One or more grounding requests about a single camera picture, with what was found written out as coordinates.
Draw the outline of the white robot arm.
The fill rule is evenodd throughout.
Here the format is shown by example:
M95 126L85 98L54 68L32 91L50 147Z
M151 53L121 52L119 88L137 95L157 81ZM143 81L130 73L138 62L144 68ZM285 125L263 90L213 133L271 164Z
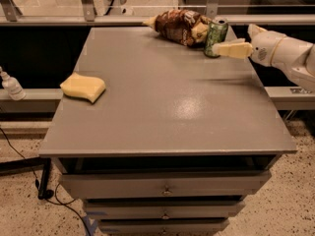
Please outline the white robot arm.
M215 54L231 58L249 57L264 67L281 70L294 84L315 90L315 44L267 30L250 24L248 34L251 41L244 38L215 43Z

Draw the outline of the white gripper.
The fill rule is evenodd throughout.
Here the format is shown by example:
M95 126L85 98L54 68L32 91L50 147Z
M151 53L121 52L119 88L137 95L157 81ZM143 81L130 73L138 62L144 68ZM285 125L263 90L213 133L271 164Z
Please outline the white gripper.
M273 54L278 44L285 38L285 34L272 30L265 30L257 25L248 26L248 35L251 43L244 38L225 41L213 45L216 55L244 59L249 57L255 63L269 67L272 64Z

